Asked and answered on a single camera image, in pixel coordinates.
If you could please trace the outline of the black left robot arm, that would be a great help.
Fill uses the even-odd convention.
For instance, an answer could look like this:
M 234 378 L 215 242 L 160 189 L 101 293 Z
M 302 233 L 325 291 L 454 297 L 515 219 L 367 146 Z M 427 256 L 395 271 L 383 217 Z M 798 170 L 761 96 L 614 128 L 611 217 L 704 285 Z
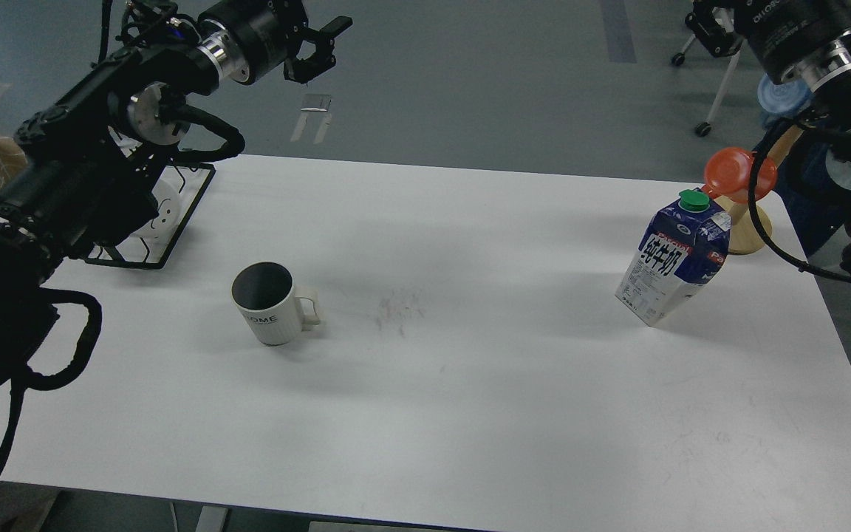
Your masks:
M 311 28 L 301 1 L 219 1 L 193 18 L 174 1 L 129 1 L 108 51 L 13 138 L 27 167 L 0 189 L 0 385 L 10 385 L 0 478 L 28 390 L 73 383 L 92 356 L 103 310 L 88 293 L 45 287 L 65 259 L 120 245 L 158 212 L 166 166 L 201 166 L 245 149 L 238 128 L 192 106 L 225 80 L 251 85 L 276 67 L 305 84 L 331 70 L 352 18 Z

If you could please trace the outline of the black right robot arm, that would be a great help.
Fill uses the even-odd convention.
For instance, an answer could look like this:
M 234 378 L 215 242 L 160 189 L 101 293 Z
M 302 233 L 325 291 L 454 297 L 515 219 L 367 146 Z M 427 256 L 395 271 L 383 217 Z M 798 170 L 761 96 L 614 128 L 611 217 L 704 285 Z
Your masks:
M 685 23 L 712 56 L 732 56 L 747 44 L 771 82 L 802 80 L 813 92 L 813 105 L 779 118 L 764 136 L 744 198 L 754 200 L 767 152 L 797 128 L 784 181 L 811 202 L 841 209 L 851 239 L 851 1 L 695 1 Z M 834 273 L 783 251 L 757 214 L 753 226 L 784 262 L 851 284 L 851 242 L 842 251 L 842 273 Z

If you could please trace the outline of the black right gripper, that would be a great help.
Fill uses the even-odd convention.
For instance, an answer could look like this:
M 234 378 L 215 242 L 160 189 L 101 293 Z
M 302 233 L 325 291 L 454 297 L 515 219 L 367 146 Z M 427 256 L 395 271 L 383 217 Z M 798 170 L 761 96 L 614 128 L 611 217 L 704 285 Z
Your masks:
M 686 26 L 708 53 L 733 56 L 749 45 L 773 83 L 831 44 L 851 45 L 851 1 L 694 1 Z

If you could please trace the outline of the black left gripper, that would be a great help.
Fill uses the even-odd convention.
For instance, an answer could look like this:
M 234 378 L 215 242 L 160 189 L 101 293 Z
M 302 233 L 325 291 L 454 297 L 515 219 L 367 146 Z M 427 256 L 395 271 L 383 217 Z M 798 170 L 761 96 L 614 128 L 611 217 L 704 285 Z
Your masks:
M 307 84 L 337 64 L 335 39 L 354 24 L 337 16 L 325 26 L 308 27 L 301 1 L 219 1 L 199 17 L 198 51 L 215 68 L 217 82 L 251 85 L 276 67 L 286 81 Z M 314 54 L 300 58 L 305 43 Z

